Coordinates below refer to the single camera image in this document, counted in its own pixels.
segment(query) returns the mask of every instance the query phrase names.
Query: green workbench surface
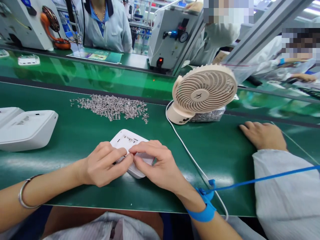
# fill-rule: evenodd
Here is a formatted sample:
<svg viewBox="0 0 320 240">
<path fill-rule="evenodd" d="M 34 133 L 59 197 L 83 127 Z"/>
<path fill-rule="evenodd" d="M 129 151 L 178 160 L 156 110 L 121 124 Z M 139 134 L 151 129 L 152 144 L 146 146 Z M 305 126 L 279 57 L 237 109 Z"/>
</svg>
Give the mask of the green workbench surface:
<svg viewBox="0 0 320 240">
<path fill-rule="evenodd" d="M 47 173 L 86 157 L 101 141 L 111 140 L 121 129 L 128 129 L 146 139 L 158 139 L 173 153 L 186 179 L 195 187 L 205 187 L 198 170 L 187 155 L 165 117 L 165 106 L 147 104 L 148 124 L 140 118 L 110 122 L 90 110 L 70 106 L 70 99 L 89 97 L 79 93 L 0 83 L 0 107 L 20 107 L 25 111 L 54 110 L 59 118 L 49 144 L 38 150 L 9 153 L 0 151 L 0 189 L 30 176 Z M 189 151 L 209 178 L 218 187 L 254 178 L 253 145 L 238 129 L 252 118 L 224 115 L 216 123 L 188 123 L 176 126 Z M 281 124 L 296 143 L 286 137 L 288 149 L 315 163 L 320 130 Z M 255 216 L 254 186 L 246 185 L 221 191 L 229 214 Z M 80 186 L 48 202 L 53 205 L 131 209 L 163 212 L 185 212 L 179 200 L 170 192 L 156 187 L 147 178 L 135 179 L 126 173 L 109 185 Z M 213 199 L 218 212 L 224 214 L 218 199 Z"/>
<path fill-rule="evenodd" d="M 174 77 L 153 73 L 120 69 L 96 63 L 79 62 L 39 55 L 40 65 L 19 66 L 19 51 L 9 51 L 10 57 L 0 58 L 0 77 L 9 77 L 30 82 L 98 90 L 152 100 L 172 100 Z M 238 101 L 233 101 L 227 110 L 268 116 L 300 122 L 320 123 L 320 101 L 306 102 L 248 89 L 238 89 Z"/>
<path fill-rule="evenodd" d="M 19 50 L 19 48 L 14 47 L 14 46 L 0 44 L 0 49 L 8 49 L 8 48 L 12 48 L 12 50 L 14 50 L 14 51 Z M 39 55 L 39 54 L 49 55 L 50 54 L 51 56 L 65 57 L 68 54 L 71 54 L 73 52 L 78 51 L 78 47 L 75 43 L 71 43 L 70 50 L 54 49 L 53 51 L 41 51 L 41 50 L 32 49 L 32 48 L 23 48 L 23 50 L 28 51 L 30 53 L 34 53 L 36 55 Z M 122 66 L 126 66 L 128 68 L 139 68 L 141 70 L 150 70 L 150 65 L 148 64 L 148 56 L 145 56 L 145 55 L 133 54 L 133 53 L 123 53 L 122 58 L 120 60 L 120 63 Z"/>
<path fill-rule="evenodd" d="M 302 99 L 305 99 L 305 100 L 308 100 L 308 99 L 318 100 L 317 98 L 314 98 L 312 96 L 305 96 L 303 94 L 300 94 L 299 92 L 294 91 L 294 89 L 296 89 L 296 88 L 298 88 L 300 86 L 293 85 L 291 83 L 280 82 L 279 85 L 285 88 L 285 89 L 282 89 L 282 88 L 275 87 L 275 86 L 273 86 L 271 84 L 268 84 L 267 83 L 268 80 L 266 80 L 266 79 L 258 78 L 257 80 L 262 82 L 262 85 L 255 86 L 252 83 L 250 83 L 249 81 L 244 81 L 242 83 L 242 85 L 245 86 L 245 87 L 254 88 L 254 89 L 257 89 L 257 90 L 264 91 L 264 92 L 269 92 L 271 94 L 287 95 L 289 97 L 299 97 L 299 98 L 302 98 Z"/>
</svg>

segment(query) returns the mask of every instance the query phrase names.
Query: fan base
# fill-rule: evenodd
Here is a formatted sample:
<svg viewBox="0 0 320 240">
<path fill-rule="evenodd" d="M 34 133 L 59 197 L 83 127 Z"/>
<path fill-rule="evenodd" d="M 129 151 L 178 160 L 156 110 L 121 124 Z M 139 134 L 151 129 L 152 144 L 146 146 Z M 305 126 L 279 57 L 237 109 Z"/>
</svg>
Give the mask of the fan base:
<svg viewBox="0 0 320 240">
<path fill-rule="evenodd" d="M 191 118 L 194 117 L 194 115 L 195 113 L 181 110 L 174 102 L 167 110 L 167 116 L 169 120 L 178 125 L 186 124 Z"/>
</svg>

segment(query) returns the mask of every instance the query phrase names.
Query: silver bangle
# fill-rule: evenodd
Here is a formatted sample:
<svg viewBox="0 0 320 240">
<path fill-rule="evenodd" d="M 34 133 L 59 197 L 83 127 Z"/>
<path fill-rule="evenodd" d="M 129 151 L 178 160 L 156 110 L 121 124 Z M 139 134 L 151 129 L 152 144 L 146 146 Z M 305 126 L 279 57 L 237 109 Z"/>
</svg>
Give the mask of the silver bangle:
<svg viewBox="0 0 320 240">
<path fill-rule="evenodd" d="M 25 186 L 26 186 L 32 179 L 34 179 L 35 177 L 41 176 L 41 175 L 43 175 L 43 174 L 38 174 L 38 175 L 35 175 L 35 176 L 33 176 L 33 177 L 25 180 L 25 183 L 23 184 L 23 186 L 22 186 L 21 189 L 20 189 L 20 192 L 19 192 L 19 195 L 18 195 L 18 199 L 19 199 L 20 204 L 21 204 L 24 208 L 26 208 L 26 209 L 33 209 L 33 208 L 37 208 L 37 207 L 40 207 L 40 206 L 41 206 L 41 205 L 38 205 L 38 206 L 31 207 L 31 206 L 28 206 L 27 204 L 25 204 L 24 201 L 22 200 L 22 194 L 23 194 L 23 190 L 24 190 Z"/>
</svg>

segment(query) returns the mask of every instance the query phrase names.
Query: hand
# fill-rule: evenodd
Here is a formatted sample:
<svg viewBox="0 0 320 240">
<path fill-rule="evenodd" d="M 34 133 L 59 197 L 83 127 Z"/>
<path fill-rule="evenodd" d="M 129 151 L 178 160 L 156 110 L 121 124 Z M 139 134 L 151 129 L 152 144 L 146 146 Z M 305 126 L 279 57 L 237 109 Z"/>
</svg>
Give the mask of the hand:
<svg viewBox="0 0 320 240">
<path fill-rule="evenodd" d="M 258 150 L 276 149 L 288 151 L 282 132 L 276 125 L 245 122 L 245 126 L 240 125 L 239 127 Z"/>
<path fill-rule="evenodd" d="M 285 63 L 306 62 L 309 58 L 285 58 Z"/>
<path fill-rule="evenodd" d="M 116 149 L 109 142 L 101 142 L 90 155 L 79 160 L 78 178 L 81 184 L 91 184 L 103 187 L 112 180 L 126 173 L 133 162 L 133 155 L 128 154 L 120 163 L 113 165 L 127 154 L 125 148 Z"/>
<path fill-rule="evenodd" d="M 186 9 L 193 10 L 193 11 L 196 11 L 196 12 L 201 12 L 202 9 L 203 9 L 203 3 L 202 2 L 190 3 L 190 4 L 188 4 L 186 6 Z"/>
<path fill-rule="evenodd" d="M 171 151 L 163 146 L 158 140 L 141 142 L 129 149 L 132 154 L 147 153 L 157 158 L 154 166 L 145 163 L 139 156 L 134 156 L 136 167 L 158 187 L 177 194 L 185 187 L 189 187 L 188 181 L 184 178 L 177 167 Z"/>
<path fill-rule="evenodd" d="M 291 78 L 298 78 L 302 82 L 315 82 L 317 80 L 315 76 L 305 73 L 292 74 Z"/>
</svg>

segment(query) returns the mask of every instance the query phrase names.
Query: machine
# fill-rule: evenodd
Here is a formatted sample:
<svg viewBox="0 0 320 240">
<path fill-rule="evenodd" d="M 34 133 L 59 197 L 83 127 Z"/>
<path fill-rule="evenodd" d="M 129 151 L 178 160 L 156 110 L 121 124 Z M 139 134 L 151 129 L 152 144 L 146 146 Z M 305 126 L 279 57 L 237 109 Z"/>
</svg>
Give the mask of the machine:
<svg viewBox="0 0 320 240">
<path fill-rule="evenodd" d="M 57 8 L 52 0 L 0 0 L 1 39 L 16 46 L 50 51 L 53 50 L 53 45 L 57 46 L 56 39 L 60 40 L 59 43 L 67 45 L 63 28 L 56 28 L 55 32 L 49 27 L 48 31 L 54 37 L 54 42 L 48 36 L 45 24 L 41 21 L 43 6 L 52 11 L 55 22 L 61 26 Z"/>
<path fill-rule="evenodd" d="M 174 67 L 197 19 L 198 12 L 173 6 L 155 13 L 148 51 L 151 67 Z"/>
</svg>

